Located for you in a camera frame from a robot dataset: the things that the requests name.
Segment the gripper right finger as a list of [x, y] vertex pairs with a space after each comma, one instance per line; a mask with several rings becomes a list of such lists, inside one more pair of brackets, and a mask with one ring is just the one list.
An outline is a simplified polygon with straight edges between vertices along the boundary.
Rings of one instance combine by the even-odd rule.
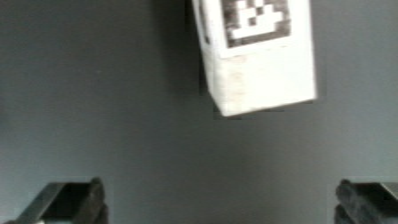
[[398, 182], [343, 179], [336, 197], [334, 224], [398, 224]]

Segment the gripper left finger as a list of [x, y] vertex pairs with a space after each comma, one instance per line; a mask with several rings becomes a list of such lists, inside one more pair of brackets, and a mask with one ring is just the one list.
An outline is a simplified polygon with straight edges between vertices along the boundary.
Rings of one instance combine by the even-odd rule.
[[102, 179], [50, 182], [15, 224], [110, 224]]

